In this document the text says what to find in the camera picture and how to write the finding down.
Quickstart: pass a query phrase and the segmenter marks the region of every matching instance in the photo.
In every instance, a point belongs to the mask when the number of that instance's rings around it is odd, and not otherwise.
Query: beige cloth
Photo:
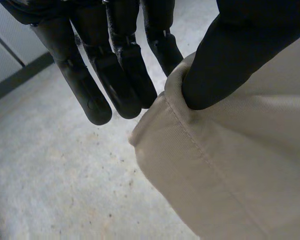
[[[300,39],[232,95],[187,108],[187,57],[130,138],[150,182],[207,240],[300,240]]]

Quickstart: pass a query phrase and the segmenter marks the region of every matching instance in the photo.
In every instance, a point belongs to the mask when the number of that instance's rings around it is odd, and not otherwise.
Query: stitching
[[[208,164],[208,166],[210,166],[210,168],[213,170],[213,172],[216,174],[216,176],[221,180],[222,184],[225,186],[226,191],[232,196],[232,198],[243,208],[244,212],[246,213],[246,215],[250,218],[250,220],[256,225],[256,227],[259,229],[259,231],[264,235],[264,237],[267,237],[267,232],[260,226],[260,224],[255,220],[254,217],[251,216],[251,214],[249,213],[249,211],[247,210],[247,208],[245,207],[244,204],[241,203],[241,201],[236,197],[236,195],[230,190],[230,186],[228,186],[226,184],[226,182],[224,181],[224,178],[220,175],[220,173],[216,170],[216,167],[208,161],[209,157],[208,154],[201,149],[198,144],[194,141],[194,139],[192,138],[192,136],[188,133],[188,131],[186,131],[184,125],[182,124],[182,122],[179,120],[179,118],[177,117],[176,113],[174,112],[174,109],[171,107],[168,99],[164,96],[164,99],[166,101],[166,103],[168,104],[169,108],[171,109],[175,119],[177,120],[177,122],[179,123],[179,125],[181,126],[182,130],[185,132],[185,134],[188,136],[188,138],[191,140],[191,142],[195,145],[195,147],[197,148],[197,150],[200,152],[203,160]]]

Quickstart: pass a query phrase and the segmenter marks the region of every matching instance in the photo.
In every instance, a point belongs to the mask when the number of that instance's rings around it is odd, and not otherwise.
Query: baseboard
[[[37,73],[53,63],[53,58],[49,53],[46,53],[29,65],[25,66],[6,80],[0,82],[0,98],[7,95],[9,92],[28,81]]]

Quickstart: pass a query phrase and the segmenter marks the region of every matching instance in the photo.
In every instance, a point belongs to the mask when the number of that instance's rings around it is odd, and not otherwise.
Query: gray floor
[[[217,13],[215,0],[177,0],[171,31],[184,56]],[[141,17],[137,39],[161,92]],[[197,239],[136,164],[127,138],[139,119],[114,111],[92,125],[55,65],[1,99],[1,239]]]

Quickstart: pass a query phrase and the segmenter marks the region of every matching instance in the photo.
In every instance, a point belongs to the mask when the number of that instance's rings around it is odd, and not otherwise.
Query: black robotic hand
[[[118,113],[131,119],[157,93],[136,43],[139,0],[0,0],[21,23],[30,24],[81,104],[88,119],[103,125],[112,111],[75,44],[71,23]],[[175,0],[141,0],[150,48],[169,75],[183,59],[169,28]],[[108,27],[115,53],[109,43]]]

